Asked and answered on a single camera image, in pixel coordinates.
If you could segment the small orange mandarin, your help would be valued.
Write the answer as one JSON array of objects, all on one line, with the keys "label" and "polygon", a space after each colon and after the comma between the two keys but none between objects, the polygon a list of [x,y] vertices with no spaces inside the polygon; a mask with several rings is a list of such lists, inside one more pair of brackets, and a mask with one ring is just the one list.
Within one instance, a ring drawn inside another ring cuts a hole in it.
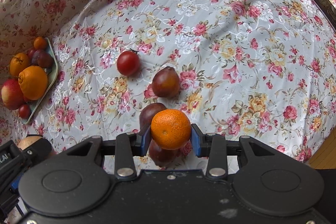
[{"label": "small orange mandarin", "polygon": [[150,129],[155,143],[166,150],[182,148],[191,136],[191,123],[187,115],[176,109],[166,109],[155,114]]}]

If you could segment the dark plum near gripper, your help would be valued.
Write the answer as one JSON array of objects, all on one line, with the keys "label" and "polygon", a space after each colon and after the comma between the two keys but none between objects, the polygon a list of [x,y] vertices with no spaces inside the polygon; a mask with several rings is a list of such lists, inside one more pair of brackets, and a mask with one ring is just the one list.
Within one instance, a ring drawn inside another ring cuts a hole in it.
[{"label": "dark plum near gripper", "polygon": [[140,131],[147,129],[151,125],[154,116],[163,110],[166,110],[166,106],[162,103],[151,103],[147,105],[139,115]]}]

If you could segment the dark plum under gripper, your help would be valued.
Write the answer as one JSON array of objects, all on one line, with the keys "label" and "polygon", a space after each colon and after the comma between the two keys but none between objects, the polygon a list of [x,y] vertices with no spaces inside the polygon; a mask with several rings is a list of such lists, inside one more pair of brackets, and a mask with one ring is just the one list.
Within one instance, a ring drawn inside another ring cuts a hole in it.
[{"label": "dark plum under gripper", "polygon": [[163,149],[151,140],[148,153],[155,165],[163,168],[169,166],[179,156],[180,150]]}]

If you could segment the small red tomato on tray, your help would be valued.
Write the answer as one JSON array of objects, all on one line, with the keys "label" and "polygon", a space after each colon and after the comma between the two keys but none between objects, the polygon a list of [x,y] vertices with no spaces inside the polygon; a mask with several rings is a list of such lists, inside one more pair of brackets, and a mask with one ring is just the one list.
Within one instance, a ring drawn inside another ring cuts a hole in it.
[{"label": "small red tomato on tray", "polygon": [[18,108],[18,114],[22,119],[28,119],[31,115],[31,110],[28,104],[24,104]]}]

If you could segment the light green fruit tray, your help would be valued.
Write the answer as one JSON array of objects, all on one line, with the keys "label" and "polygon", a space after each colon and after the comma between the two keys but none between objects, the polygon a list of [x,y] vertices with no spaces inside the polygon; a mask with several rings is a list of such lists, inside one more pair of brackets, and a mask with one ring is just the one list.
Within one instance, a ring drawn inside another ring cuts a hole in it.
[{"label": "light green fruit tray", "polygon": [[30,115],[27,118],[22,118],[24,124],[29,124],[32,121],[39,105],[53,87],[58,77],[59,65],[54,54],[54,49],[50,39],[45,38],[45,40],[48,43],[45,53],[48,53],[52,57],[51,67],[42,68],[39,65],[31,65],[22,70],[18,76],[20,89],[24,97],[28,99],[27,105],[30,108]]}]

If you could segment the red yellow apple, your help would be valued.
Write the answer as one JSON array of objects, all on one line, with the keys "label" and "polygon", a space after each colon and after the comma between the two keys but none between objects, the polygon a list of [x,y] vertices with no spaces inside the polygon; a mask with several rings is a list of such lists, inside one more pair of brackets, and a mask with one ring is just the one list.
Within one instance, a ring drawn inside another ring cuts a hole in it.
[{"label": "red yellow apple", "polygon": [[9,110],[17,110],[24,103],[23,93],[16,79],[7,79],[1,88],[1,98]]}]

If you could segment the dark red plum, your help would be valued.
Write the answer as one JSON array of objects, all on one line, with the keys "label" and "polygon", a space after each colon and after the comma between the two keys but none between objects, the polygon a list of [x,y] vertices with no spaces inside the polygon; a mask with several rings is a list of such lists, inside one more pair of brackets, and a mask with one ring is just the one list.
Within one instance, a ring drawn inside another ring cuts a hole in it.
[{"label": "dark red plum", "polygon": [[175,97],[180,88],[179,76],[173,67],[165,67],[156,73],[151,86],[157,97]]}]

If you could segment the large bumpy orange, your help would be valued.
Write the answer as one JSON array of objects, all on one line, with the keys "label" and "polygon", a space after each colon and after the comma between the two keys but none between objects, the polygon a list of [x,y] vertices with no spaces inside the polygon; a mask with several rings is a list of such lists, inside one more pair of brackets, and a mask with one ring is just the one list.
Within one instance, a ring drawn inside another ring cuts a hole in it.
[{"label": "large bumpy orange", "polygon": [[43,68],[29,66],[19,73],[18,83],[23,95],[29,100],[36,101],[45,94],[49,79]]}]

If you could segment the orange with stem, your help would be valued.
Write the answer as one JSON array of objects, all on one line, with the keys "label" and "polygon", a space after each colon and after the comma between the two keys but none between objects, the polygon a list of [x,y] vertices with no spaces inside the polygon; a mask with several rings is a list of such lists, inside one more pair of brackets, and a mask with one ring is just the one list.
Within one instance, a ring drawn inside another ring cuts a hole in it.
[{"label": "orange with stem", "polygon": [[9,70],[13,77],[17,77],[21,71],[31,65],[29,57],[21,52],[13,56],[10,62]]}]

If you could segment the dark plum on tray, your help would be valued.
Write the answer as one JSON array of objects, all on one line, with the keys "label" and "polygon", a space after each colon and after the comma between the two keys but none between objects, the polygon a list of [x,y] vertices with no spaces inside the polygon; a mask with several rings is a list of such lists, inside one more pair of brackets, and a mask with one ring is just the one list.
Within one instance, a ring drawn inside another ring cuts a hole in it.
[{"label": "dark plum on tray", "polygon": [[54,64],[52,56],[44,50],[36,50],[31,59],[32,65],[38,65],[41,68],[48,69]]}]

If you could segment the floral tablecloth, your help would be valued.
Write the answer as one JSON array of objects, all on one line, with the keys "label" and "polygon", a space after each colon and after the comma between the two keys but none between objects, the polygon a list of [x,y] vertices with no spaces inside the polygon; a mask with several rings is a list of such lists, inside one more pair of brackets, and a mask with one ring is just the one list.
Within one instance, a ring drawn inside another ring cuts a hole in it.
[{"label": "floral tablecloth", "polygon": [[[1,0],[1,80],[38,36],[52,42],[56,83],[29,125],[1,108],[1,142],[38,134],[62,151],[137,132],[167,66],[181,92],[162,103],[203,132],[304,162],[335,128],[335,32],[311,0]],[[128,50],[140,67],[124,76]]]}]

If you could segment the red fruit at tray back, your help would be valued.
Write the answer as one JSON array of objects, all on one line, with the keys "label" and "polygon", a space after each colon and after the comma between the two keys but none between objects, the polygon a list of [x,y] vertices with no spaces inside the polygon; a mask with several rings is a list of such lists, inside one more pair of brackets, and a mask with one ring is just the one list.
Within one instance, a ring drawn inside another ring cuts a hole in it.
[{"label": "red fruit at tray back", "polygon": [[28,51],[27,51],[27,56],[30,60],[33,59],[33,55],[35,53],[36,49],[34,47],[30,48]]}]

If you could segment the small mandarin at tray back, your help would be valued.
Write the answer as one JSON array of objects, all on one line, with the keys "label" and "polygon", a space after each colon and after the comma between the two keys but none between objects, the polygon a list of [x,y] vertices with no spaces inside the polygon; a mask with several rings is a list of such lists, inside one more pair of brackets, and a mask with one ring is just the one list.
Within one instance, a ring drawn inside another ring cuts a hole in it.
[{"label": "small mandarin at tray back", "polygon": [[45,38],[38,36],[33,43],[35,50],[46,50],[49,43],[46,41]]}]

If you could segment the dark object on cloth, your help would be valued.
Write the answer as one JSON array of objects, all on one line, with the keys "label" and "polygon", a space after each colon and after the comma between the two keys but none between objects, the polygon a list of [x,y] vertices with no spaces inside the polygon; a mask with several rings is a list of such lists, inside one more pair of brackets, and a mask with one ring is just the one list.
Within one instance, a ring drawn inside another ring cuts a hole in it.
[{"label": "dark object on cloth", "polygon": [[335,29],[335,7],[329,0],[312,0]]}]

